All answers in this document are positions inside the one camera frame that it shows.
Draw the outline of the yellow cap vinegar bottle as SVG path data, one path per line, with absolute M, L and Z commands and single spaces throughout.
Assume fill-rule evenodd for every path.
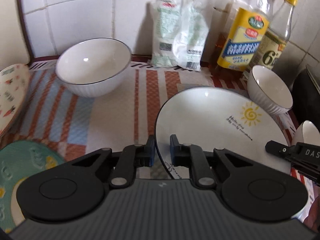
M 253 56 L 249 68 L 261 65 L 272 69 L 283 53 L 291 35 L 292 15 L 298 0 L 284 0 Z

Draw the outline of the striped woven table mat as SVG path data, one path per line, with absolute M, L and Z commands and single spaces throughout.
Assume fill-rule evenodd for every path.
M 22 109 L 1 137 L 1 149 L 17 140 L 46 145 L 65 161 L 109 145 L 114 150 L 153 133 L 162 105 L 189 87 L 212 86 L 246 95 L 245 81 L 223 81 L 207 69 L 154 69 L 132 62 L 124 81 L 104 96 L 83 98 L 68 91 L 54 72 L 55 61 L 39 62 L 30 73 Z

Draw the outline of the teal egg print plate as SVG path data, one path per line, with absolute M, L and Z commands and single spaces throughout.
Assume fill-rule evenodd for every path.
M 64 163 L 63 157 L 46 145 L 19 140 L 1 150 L 1 229 L 9 233 L 24 221 L 17 203 L 20 184 L 29 176 Z

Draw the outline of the black cooking pot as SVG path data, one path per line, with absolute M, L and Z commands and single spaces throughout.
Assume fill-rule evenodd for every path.
M 293 83 L 292 97 L 298 123 L 309 120 L 319 129 L 319 69 L 306 65 Z

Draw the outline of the white sun print plate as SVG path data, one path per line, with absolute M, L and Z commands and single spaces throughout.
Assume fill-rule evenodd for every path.
M 204 151 L 228 149 L 286 174 L 289 162 L 268 154 L 265 145 L 287 140 L 274 118 L 248 98 L 227 89 L 189 88 L 170 98 L 159 111 L 155 123 L 158 155 L 168 174 L 186 179 L 189 171 L 175 167 L 170 155 L 170 136 L 181 144 L 194 144 Z

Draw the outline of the small white ribbed bowl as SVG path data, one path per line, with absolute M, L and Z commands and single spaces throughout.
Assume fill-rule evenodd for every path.
M 287 113 L 293 106 L 291 92 L 285 82 L 272 70 L 255 65 L 248 77 L 250 99 L 270 115 Z

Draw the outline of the large white ribbed bowl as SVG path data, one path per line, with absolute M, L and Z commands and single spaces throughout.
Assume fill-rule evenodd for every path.
M 55 74 L 73 94 L 97 98 L 125 79 L 131 50 L 113 38 L 94 38 L 68 48 L 57 60 Z

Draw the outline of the white carrot bunny plate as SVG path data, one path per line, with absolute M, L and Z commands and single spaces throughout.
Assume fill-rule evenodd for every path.
M 15 122 L 27 96 L 29 67 L 25 64 L 13 64 L 1 70 L 0 78 L 0 131 L 3 137 Z

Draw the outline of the yellow label cooking wine bottle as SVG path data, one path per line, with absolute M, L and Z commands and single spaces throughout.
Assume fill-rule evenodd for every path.
M 231 0 L 209 69 L 213 75 L 242 76 L 265 35 L 273 14 L 272 0 Z

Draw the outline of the white plastic seasoning bag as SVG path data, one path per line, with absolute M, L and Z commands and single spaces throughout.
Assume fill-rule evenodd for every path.
M 151 65 L 199 72 L 212 9 L 207 0 L 155 0 Z

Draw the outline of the white cutting board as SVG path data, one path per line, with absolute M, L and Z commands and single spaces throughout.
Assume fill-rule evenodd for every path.
M 1 69 L 33 58 L 21 0 L 1 0 Z

